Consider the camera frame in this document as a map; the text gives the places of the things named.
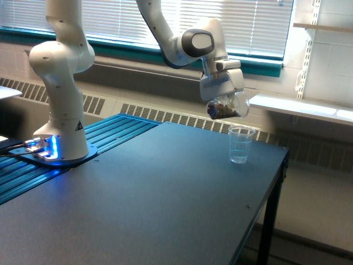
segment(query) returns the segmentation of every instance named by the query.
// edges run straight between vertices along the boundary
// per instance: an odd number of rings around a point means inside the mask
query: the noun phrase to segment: cable
[[[45,151],[44,148],[32,151],[32,152],[27,152],[27,153],[15,153],[15,154],[7,154],[7,155],[0,155],[0,157],[17,157],[17,156],[24,156],[24,155],[30,155],[32,153],[40,153]]]
[[[20,147],[25,147],[25,144],[19,144],[19,145],[13,145],[13,146],[8,146],[6,148],[3,148],[0,150],[0,153],[5,153],[5,152],[8,152],[8,151],[11,151],[13,149],[17,149],[17,148],[20,148]]]

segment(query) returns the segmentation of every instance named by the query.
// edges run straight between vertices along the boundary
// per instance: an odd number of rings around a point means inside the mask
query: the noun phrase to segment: clear plastic cup
[[[244,126],[231,126],[229,132],[229,159],[234,163],[246,163],[255,130]]]
[[[231,92],[225,96],[214,98],[207,104],[207,113],[211,119],[224,119],[231,117],[246,117],[250,104],[244,91]]]

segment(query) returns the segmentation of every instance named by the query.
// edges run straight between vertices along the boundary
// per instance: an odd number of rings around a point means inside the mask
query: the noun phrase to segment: teal window frame
[[[0,41],[23,45],[36,45],[43,41],[55,40],[55,34],[48,31],[8,28],[0,26]],[[150,63],[164,63],[161,51],[136,43],[87,37],[95,53],[101,56],[118,56],[125,60],[143,60]],[[283,62],[280,58],[246,57],[230,54],[232,60],[240,60],[243,73],[280,77]],[[190,68],[202,71],[200,60],[192,63]]]

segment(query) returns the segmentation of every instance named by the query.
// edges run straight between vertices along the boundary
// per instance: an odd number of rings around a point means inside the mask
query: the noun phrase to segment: wall shelf
[[[257,94],[252,107],[353,126],[353,108],[278,95]]]
[[[312,24],[303,24],[303,23],[293,23],[294,28],[303,28],[303,29],[320,29],[328,31],[337,31],[337,32],[346,32],[353,33],[353,28],[341,28],[338,26],[321,26],[321,25],[312,25]]]
[[[0,86],[0,99],[20,96],[22,93],[16,89]]]

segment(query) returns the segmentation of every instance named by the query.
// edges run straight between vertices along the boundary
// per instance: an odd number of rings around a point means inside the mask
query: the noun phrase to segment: radiator vent
[[[122,105],[121,112],[156,121],[178,123],[224,134],[228,133],[228,128],[232,125],[225,121],[213,121],[199,116],[137,107],[127,103]],[[254,140],[288,147],[290,149],[290,159],[298,162],[343,172],[352,172],[353,148],[351,146],[343,146],[328,141],[311,140],[305,136],[272,134],[262,131],[259,128],[256,128]]]
[[[44,86],[25,83],[17,80],[0,78],[0,86],[17,89],[22,92],[22,98],[29,100],[49,103],[47,91]],[[104,98],[83,95],[83,111],[95,115],[100,115],[105,103]]]

